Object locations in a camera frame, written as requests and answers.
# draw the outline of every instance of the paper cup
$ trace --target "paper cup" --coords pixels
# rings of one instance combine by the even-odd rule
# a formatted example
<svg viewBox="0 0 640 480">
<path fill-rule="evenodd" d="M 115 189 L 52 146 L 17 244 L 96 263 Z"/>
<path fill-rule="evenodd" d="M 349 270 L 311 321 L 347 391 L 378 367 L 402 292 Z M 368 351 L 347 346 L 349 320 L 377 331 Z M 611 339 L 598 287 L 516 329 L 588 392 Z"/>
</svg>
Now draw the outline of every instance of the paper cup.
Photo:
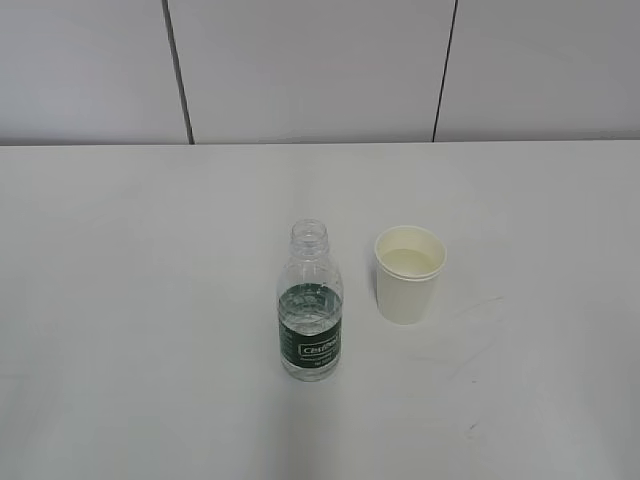
<svg viewBox="0 0 640 480">
<path fill-rule="evenodd" d="M 382 316 L 400 325 L 424 317 L 447 259 L 444 244 L 429 230 L 393 227 L 375 244 L 376 295 Z"/>
</svg>

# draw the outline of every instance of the plastic water bottle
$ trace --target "plastic water bottle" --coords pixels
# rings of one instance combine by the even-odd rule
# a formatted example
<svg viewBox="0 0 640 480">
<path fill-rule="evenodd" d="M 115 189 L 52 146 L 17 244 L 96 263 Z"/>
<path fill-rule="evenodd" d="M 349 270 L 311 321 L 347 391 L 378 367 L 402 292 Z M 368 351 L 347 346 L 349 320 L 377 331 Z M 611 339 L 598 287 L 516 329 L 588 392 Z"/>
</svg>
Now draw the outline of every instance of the plastic water bottle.
<svg viewBox="0 0 640 480">
<path fill-rule="evenodd" d="M 342 278 L 318 220 L 296 222 L 289 252 L 277 288 L 280 357 L 291 376 L 313 382 L 328 377 L 340 359 Z"/>
</svg>

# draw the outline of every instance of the white wall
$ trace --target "white wall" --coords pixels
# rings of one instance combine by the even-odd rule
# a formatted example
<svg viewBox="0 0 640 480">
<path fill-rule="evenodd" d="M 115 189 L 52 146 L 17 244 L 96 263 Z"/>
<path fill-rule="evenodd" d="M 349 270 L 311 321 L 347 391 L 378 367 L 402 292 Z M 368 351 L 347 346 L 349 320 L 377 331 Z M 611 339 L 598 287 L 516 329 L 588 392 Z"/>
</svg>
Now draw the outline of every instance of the white wall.
<svg viewBox="0 0 640 480">
<path fill-rule="evenodd" d="M 169 0 L 199 143 L 429 141 L 454 0 Z M 640 2 L 459 0 L 436 140 L 640 138 Z M 162 0 L 5 0 L 0 145 L 186 143 Z"/>
<path fill-rule="evenodd" d="M 453 0 L 170 9 L 196 142 L 431 140 Z"/>
<path fill-rule="evenodd" d="M 186 143 L 159 0 L 4 0 L 0 144 Z"/>
<path fill-rule="evenodd" d="M 640 138 L 640 2 L 460 0 L 437 140 Z"/>
</svg>

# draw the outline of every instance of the water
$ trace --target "water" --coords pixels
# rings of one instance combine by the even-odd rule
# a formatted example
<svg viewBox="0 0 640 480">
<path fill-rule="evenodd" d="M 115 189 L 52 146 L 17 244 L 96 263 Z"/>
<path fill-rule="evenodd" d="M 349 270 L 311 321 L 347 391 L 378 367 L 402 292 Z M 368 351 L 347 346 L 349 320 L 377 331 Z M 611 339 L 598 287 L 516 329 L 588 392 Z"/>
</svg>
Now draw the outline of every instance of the water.
<svg viewBox="0 0 640 480">
<path fill-rule="evenodd" d="M 421 252 L 399 248 L 384 254 L 382 263 L 400 275 L 426 275 L 435 271 L 436 262 Z"/>
<path fill-rule="evenodd" d="M 342 300 L 317 283 L 288 289 L 278 302 L 281 359 L 293 377 L 321 380 L 340 359 Z"/>
</svg>

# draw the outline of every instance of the cup rim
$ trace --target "cup rim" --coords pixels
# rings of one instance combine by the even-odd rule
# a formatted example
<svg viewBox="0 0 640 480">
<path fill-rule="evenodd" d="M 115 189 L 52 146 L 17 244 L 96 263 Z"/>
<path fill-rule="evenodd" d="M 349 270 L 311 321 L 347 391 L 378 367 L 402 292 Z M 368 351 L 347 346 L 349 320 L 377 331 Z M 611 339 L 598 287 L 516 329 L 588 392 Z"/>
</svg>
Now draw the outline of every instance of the cup rim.
<svg viewBox="0 0 640 480">
<path fill-rule="evenodd" d="M 380 243 L 380 240 L 382 240 L 382 238 L 385 235 L 387 235 L 388 233 L 391 233 L 394 230 L 399 230 L 399 229 L 402 229 L 402 228 L 407 228 L 407 229 L 412 229 L 412 230 L 419 230 L 419 231 L 421 231 L 423 233 L 431 235 L 433 238 L 435 238 L 438 241 L 438 243 L 442 246 L 442 249 L 444 250 L 444 257 L 442 259 L 442 262 L 440 263 L 440 266 L 437 269 L 435 269 L 432 272 L 421 274 L 421 275 L 404 275 L 404 274 L 400 274 L 398 272 L 393 271 L 393 269 L 391 269 L 387 265 L 385 265 L 385 263 L 382 261 L 382 259 L 380 258 L 380 255 L 378 253 L 378 244 Z M 374 254 L 376 256 L 376 260 L 378 262 L 378 265 L 387 274 L 389 274 L 392 277 L 395 277 L 395 278 L 397 278 L 399 280 L 405 280 L 405 281 L 408 281 L 408 282 L 425 282 L 427 280 L 431 280 L 432 278 L 437 277 L 440 274 L 440 272 L 444 268 L 444 265 L 447 263 L 447 247 L 445 246 L 444 242 L 442 240 L 440 240 L 440 237 L 438 237 L 431 230 L 427 230 L 426 228 L 423 228 L 423 227 L 418 227 L 417 225 L 396 225 L 395 227 L 387 228 L 386 230 L 381 232 L 380 235 L 378 235 L 378 238 L 376 238 L 376 242 L 374 244 L 373 251 L 374 251 Z"/>
</svg>

